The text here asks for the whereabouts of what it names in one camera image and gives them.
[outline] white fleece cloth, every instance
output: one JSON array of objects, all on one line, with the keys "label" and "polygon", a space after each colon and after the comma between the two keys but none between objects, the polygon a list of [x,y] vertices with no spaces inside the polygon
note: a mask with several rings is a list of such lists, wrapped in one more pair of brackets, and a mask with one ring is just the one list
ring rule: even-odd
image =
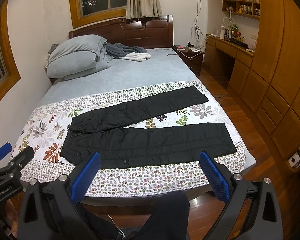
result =
[{"label": "white fleece cloth", "polygon": [[131,53],[127,54],[125,57],[119,57],[119,58],[133,60],[133,61],[146,61],[147,59],[151,58],[151,55],[149,53],[131,52]]}]

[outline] window frame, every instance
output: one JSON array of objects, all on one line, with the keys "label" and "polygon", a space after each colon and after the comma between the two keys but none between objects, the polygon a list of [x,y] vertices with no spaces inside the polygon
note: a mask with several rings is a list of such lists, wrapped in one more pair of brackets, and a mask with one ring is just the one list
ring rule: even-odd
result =
[{"label": "window frame", "polygon": [[7,74],[0,79],[0,101],[21,78],[10,46],[7,9],[8,0],[5,0],[0,8],[0,51]]},{"label": "window frame", "polygon": [[87,24],[95,23],[102,20],[108,20],[126,16],[126,7],[110,8],[108,10],[95,12],[93,14],[83,16],[81,0],[69,0],[72,27],[78,28]]}]

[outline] wooden headboard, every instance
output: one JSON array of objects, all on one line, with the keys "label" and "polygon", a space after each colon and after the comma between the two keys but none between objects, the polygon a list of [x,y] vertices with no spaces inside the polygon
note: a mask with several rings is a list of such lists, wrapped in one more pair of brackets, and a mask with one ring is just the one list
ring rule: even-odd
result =
[{"label": "wooden headboard", "polygon": [[97,34],[109,43],[139,46],[146,49],[173,46],[172,15],[142,18],[129,22],[126,18],[109,20],[69,32],[69,39],[81,35]]}]

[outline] stack of pillows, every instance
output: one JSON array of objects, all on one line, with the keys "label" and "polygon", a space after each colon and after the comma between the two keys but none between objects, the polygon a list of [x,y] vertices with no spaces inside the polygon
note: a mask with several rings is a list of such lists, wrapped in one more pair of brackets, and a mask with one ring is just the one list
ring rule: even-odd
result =
[{"label": "stack of pillows", "polygon": [[106,41],[98,35],[84,35],[60,44],[48,58],[48,78],[69,80],[109,68]]}]

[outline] nightstand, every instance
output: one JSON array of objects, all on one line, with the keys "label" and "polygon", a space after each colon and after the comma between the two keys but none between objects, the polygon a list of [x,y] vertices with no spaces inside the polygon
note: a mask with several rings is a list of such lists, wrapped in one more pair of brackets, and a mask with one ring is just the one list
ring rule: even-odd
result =
[{"label": "nightstand", "polygon": [[204,52],[193,52],[188,48],[186,50],[175,50],[175,52],[196,76],[200,76]]}]

